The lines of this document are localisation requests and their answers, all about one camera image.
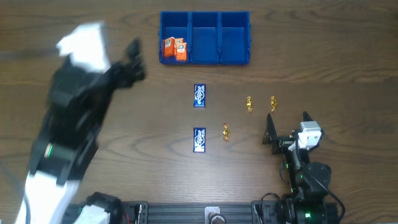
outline brown wood surface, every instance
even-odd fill
[[[161,65],[162,10],[251,11],[250,65]],[[397,1],[1,0],[0,160],[21,180],[62,63],[55,44],[97,20],[106,22],[111,60],[141,37],[148,76],[115,93],[75,202],[94,191],[149,202],[288,193],[282,157],[261,144],[273,94],[280,134],[298,128],[304,110],[325,130],[310,158],[333,170],[330,189],[347,209],[342,223],[398,221]],[[192,108],[194,83],[207,84],[205,110]],[[192,153],[195,126],[207,128],[206,154]],[[21,197],[4,175],[0,181],[0,219],[12,223]]]

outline blue tray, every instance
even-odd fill
[[[160,13],[159,60],[163,64],[244,65],[250,62],[250,12]],[[187,61],[163,57],[163,40],[184,38]]]

